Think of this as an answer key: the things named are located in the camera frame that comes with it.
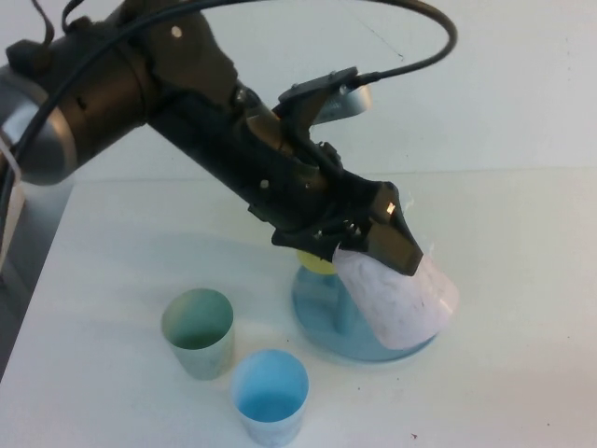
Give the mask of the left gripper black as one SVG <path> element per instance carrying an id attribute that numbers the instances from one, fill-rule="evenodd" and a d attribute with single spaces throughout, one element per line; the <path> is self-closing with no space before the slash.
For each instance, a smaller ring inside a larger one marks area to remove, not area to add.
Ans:
<path id="1" fill-rule="evenodd" d="M 356 250 L 403 275 L 414 275 L 423 251 L 390 182 L 345 172 L 323 214 L 298 231 L 276 230 L 272 244 L 332 260 L 338 247 Z"/>

